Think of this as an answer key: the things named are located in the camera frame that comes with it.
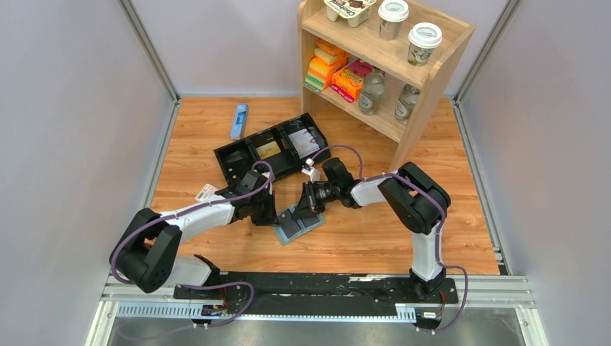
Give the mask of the teal leather card holder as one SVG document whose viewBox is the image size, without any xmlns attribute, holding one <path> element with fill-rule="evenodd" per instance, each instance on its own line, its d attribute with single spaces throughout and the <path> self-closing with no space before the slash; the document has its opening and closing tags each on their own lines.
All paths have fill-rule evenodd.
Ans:
<svg viewBox="0 0 611 346">
<path fill-rule="evenodd" d="M 308 218 L 293 220 L 292 215 L 294 214 L 295 207 L 296 205 L 291 205 L 278 213 L 277 224 L 272 227 L 279 243 L 283 246 L 326 223 L 322 214 L 314 214 Z"/>
</svg>

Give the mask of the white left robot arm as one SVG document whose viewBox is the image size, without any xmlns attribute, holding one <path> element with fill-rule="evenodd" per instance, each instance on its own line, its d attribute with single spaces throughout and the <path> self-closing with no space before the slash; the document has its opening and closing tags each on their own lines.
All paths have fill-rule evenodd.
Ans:
<svg viewBox="0 0 611 346">
<path fill-rule="evenodd" d="M 168 212 L 139 210 L 109 258 L 112 276 L 119 282 L 152 293 L 164 285 L 192 288 L 209 299 L 220 290 L 220 279 L 206 259 L 180 257 L 185 241 L 245 218 L 264 226 L 276 222 L 274 175 L 249 170 L 243 179 L 214 192 L 202 202 Z"/>
</svg>

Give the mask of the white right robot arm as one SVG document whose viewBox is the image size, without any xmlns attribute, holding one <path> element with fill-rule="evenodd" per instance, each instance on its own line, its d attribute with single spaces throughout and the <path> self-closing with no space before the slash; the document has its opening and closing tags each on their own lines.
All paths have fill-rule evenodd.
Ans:
<svg viewBox="0 0 611 346">
<path fill-rule="evenodd" d="M 334 201 L 353 209 L 376 203 L 389 204 L 411 232 L 411 292 L 419 301 L 431 301 L 439 293 L 446 273 L 439 263 L 440 241 L 436 233 L 451 205 L 449 194 L 411 161 L 394 172 L 367 179 L 355 179 L 338 158 L 325 161 L 322 169 L 327 180 L 303 184 L 301 198 L 291 218 L 296 221 L 317 216 Z"/>
</svg>

